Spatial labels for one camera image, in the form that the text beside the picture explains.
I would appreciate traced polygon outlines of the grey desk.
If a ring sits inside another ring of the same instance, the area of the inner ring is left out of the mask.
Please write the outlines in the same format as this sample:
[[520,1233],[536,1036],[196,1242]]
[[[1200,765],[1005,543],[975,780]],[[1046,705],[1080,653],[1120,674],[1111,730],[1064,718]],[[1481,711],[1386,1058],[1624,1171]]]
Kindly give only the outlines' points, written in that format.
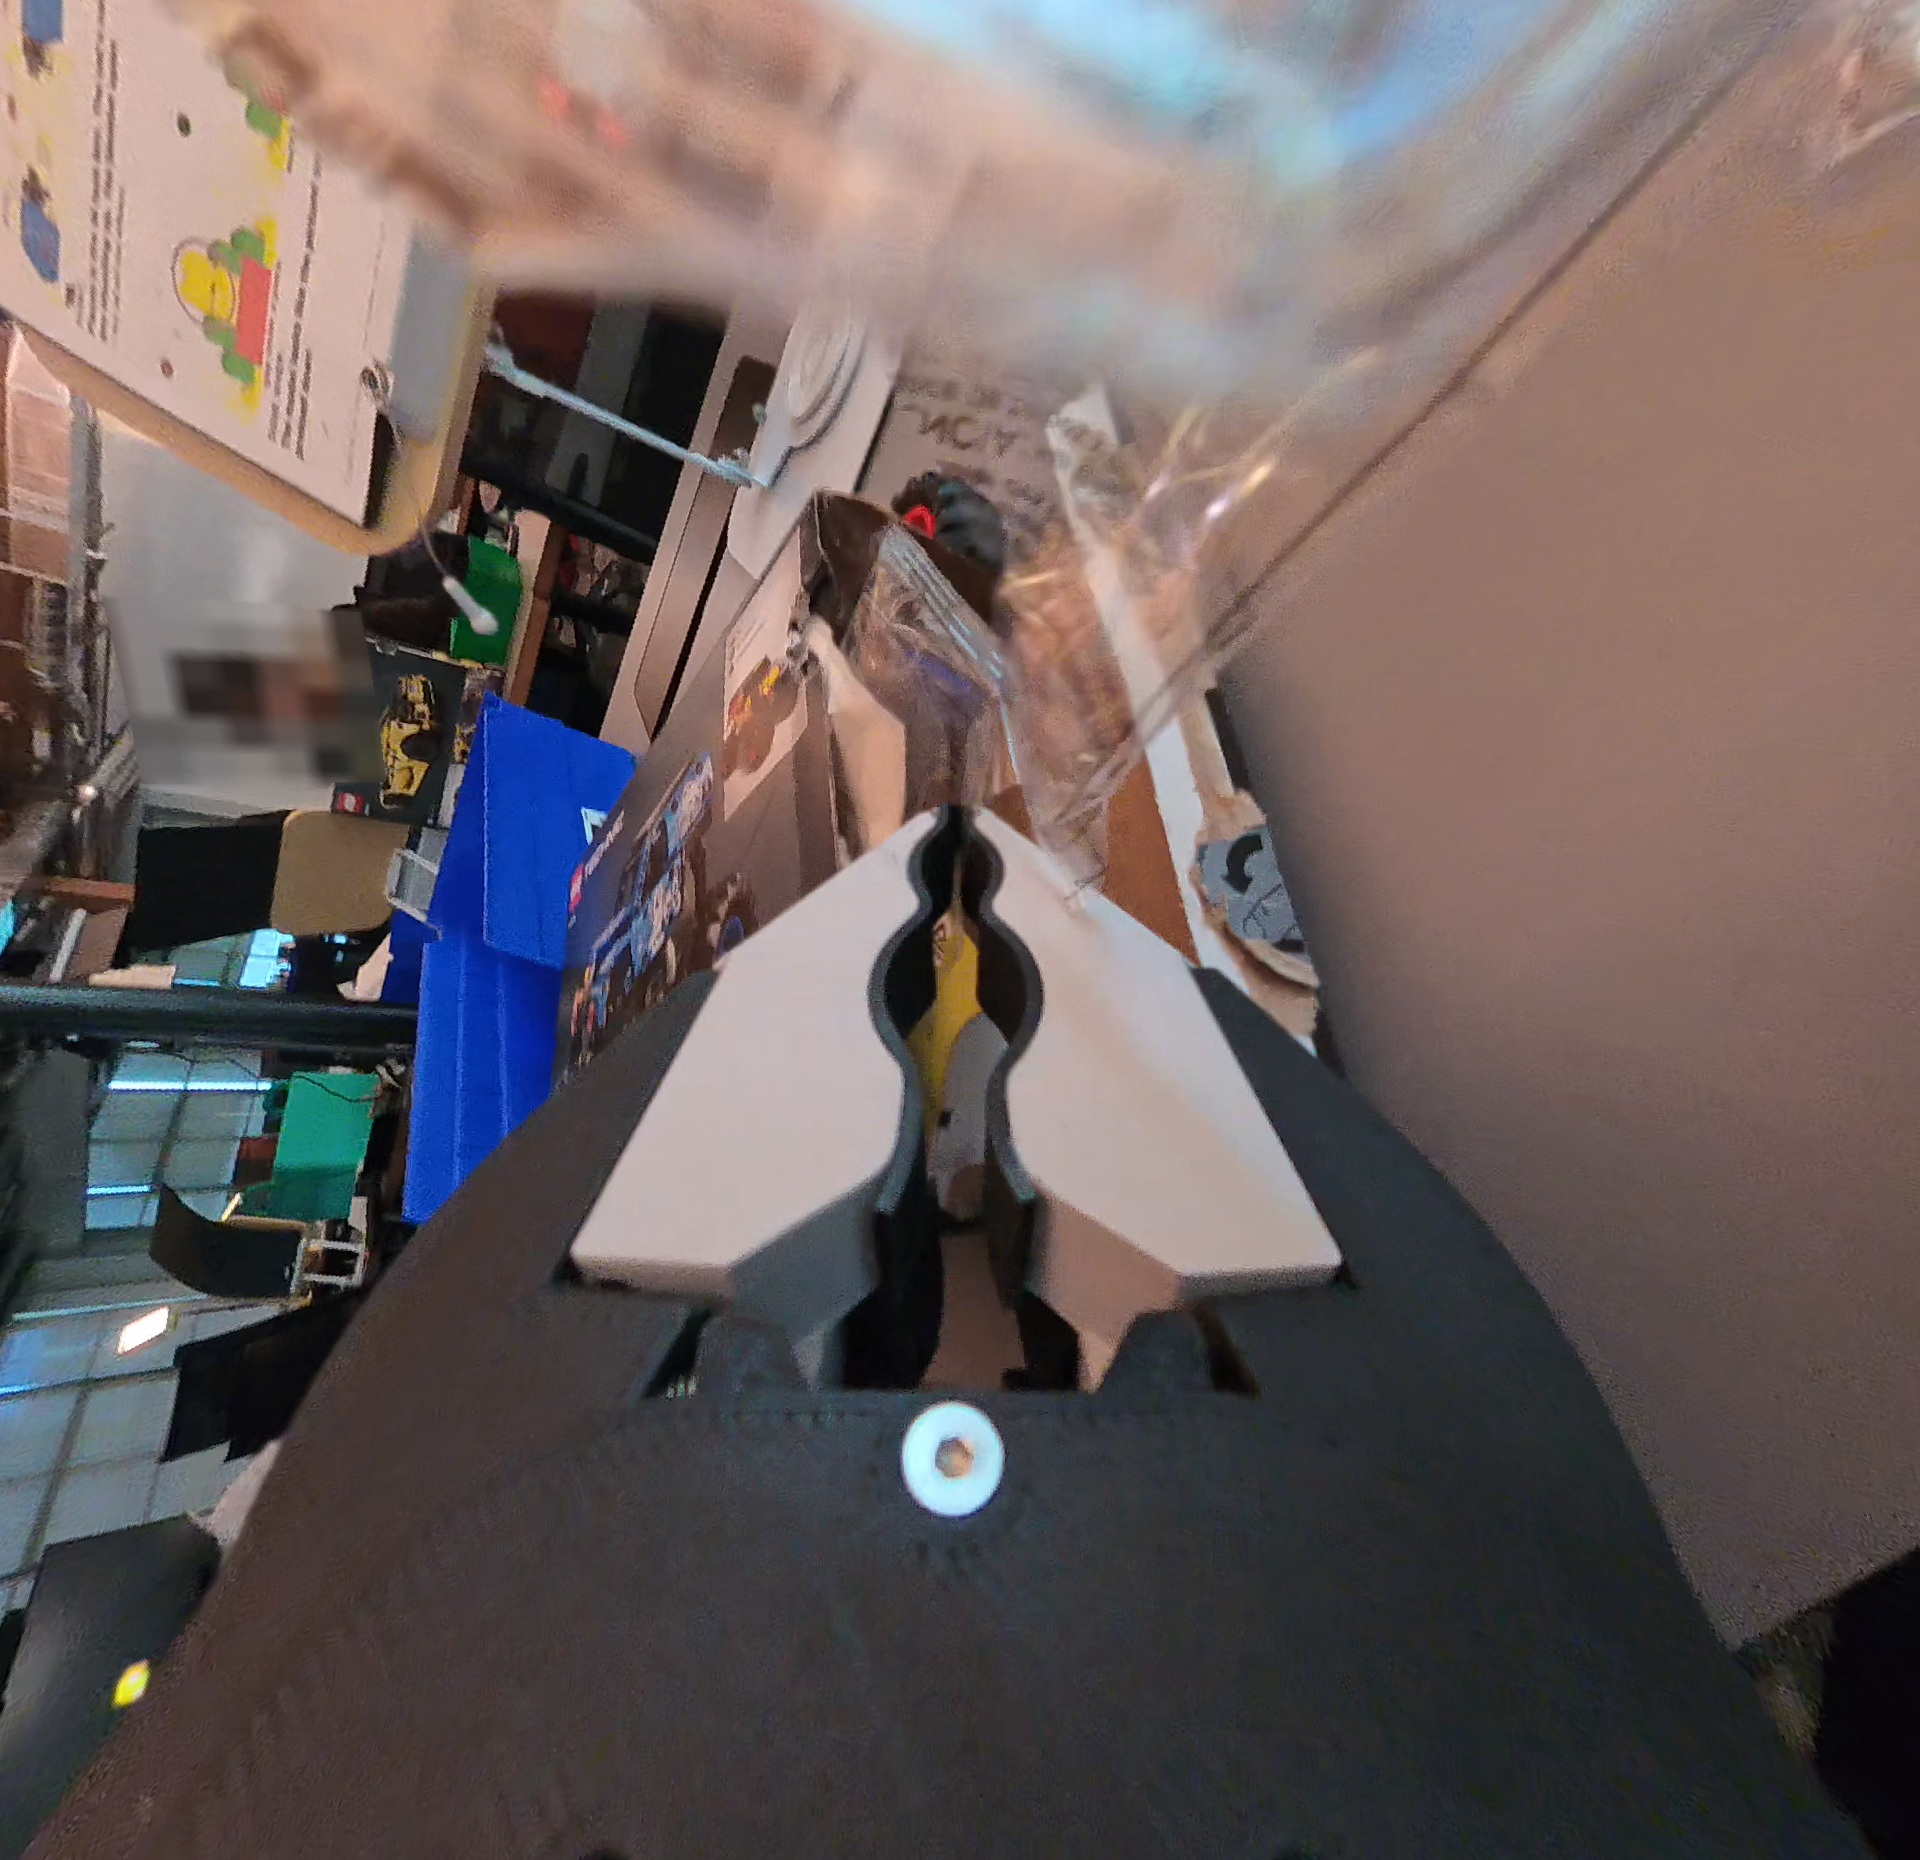
[[1916,116],[1813,16],[1294,537],[1227,679],[1355,1089],[1722,1637],[1916,1546]]

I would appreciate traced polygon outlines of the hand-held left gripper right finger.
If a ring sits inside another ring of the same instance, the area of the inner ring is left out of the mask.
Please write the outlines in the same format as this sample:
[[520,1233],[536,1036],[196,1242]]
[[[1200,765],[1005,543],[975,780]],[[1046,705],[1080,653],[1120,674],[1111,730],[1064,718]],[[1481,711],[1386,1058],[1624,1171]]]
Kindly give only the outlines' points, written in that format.
[[959,904],[1001,1037],[979,1224],[1037,1383],[1098,1389],[1131,1330],[1342,1267],[1203,983],[1209,971],[969,817]]

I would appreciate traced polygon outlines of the green bin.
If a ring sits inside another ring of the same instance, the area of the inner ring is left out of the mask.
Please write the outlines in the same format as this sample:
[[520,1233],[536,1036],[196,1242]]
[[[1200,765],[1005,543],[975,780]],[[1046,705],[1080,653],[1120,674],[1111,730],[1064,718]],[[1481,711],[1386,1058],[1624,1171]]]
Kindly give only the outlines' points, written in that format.
[[445,651],[459,662],[489,668],[505,667],[510,659],[525,595],[516,556],[489,540],[455,537],[445,547],[445,561],[462,588],[459,598],[475,603],[491,619],[491,628],[483,628],[470,619],[467,606],[448,600],[453,618]]

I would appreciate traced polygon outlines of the black tyre red hub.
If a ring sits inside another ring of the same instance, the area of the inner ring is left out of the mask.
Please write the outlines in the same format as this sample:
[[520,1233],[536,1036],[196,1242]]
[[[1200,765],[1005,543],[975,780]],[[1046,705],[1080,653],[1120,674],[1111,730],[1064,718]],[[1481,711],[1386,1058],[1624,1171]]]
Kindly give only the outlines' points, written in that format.
[[924,472],[895,492],[892,508],[937,550],[937,565],[961,598],[991,618],[1009,556],[996,505],[959,476]]

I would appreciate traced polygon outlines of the small yellow card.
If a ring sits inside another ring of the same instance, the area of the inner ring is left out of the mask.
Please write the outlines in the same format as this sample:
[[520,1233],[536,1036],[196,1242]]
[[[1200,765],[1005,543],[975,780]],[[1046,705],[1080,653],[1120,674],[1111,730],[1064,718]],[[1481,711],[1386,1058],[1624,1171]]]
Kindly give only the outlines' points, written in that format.
[[977,935],[957,903],[935,922],[931,953],[933,1000],[907,1033],[907,1054],[923,1091],[927,1140],[945,1120],[948,1069],[959,1033],[979,1015]]

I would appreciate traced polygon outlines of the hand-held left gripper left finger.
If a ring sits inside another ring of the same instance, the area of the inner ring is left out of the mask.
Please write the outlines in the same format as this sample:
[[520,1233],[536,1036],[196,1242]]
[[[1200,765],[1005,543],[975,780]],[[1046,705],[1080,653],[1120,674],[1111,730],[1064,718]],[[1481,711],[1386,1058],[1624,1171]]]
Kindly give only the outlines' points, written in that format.
[[773,1328],[828,1385],[924,1380],[945,1276],[907,1033],[955,849],[954,808],[915,817],[718,961],[574,1271]]

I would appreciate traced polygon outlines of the black toy set box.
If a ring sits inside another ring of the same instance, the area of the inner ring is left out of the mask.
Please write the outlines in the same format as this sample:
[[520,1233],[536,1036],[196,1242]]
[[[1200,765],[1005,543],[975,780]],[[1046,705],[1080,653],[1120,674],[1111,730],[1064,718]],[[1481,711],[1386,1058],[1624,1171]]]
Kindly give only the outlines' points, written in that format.
[[892,505],[815,496],[718,600],[572,878],[553,1082],[907,820],[1012,780],[996,609]]

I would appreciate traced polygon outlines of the clear bag of toy bricks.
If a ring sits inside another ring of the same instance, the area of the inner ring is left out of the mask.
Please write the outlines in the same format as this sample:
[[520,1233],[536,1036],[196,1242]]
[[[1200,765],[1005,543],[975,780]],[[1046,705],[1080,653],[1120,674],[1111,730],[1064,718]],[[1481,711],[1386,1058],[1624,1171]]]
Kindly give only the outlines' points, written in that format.
[[500,283],[801,317],[1100,389],[999,610],[1039,839],[1280,600],[1304,507],[1472,369],[1764,61],[1836,167],[1916,0],[166,0]]

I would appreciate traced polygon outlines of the black box yellow vehicle print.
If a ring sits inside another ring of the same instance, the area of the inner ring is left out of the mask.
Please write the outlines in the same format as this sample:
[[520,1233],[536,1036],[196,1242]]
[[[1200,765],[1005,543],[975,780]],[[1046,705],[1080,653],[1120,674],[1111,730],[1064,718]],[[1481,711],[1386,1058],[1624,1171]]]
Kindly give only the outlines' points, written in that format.
[[457,668],[412,648],[372,643],[375,775],[372,814],[410,826],[438,812],[453,749]]

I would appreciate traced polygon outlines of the blue bin with white label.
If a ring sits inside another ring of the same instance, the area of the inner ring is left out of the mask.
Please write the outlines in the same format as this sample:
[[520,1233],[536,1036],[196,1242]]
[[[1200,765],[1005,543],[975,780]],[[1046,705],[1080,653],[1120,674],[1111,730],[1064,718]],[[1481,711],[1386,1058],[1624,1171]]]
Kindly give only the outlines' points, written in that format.
[[483,700],[426,903],[400,1215],[420,1226],[545,1103],[572,878],[634,758]]

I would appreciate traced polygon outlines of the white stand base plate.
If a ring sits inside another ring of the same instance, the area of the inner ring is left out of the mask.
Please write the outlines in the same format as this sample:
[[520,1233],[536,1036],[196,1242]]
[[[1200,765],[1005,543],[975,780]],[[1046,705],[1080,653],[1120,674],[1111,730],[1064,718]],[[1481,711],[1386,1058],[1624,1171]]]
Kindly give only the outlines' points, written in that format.
[[736,486],[725,547],[766,577],[818,493],[851,493],[892,402],[902,341],[843,298],[803,308]]

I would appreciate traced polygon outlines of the beige chair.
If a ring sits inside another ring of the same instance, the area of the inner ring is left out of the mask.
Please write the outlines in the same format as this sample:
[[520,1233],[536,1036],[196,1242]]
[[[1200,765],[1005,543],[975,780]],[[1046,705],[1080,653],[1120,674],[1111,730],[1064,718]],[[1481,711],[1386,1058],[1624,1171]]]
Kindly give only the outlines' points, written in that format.
[[297,937],[383,929],[391,914],[386,873],[410,833],[393,820],[290,812],[281,826],[269,929]]

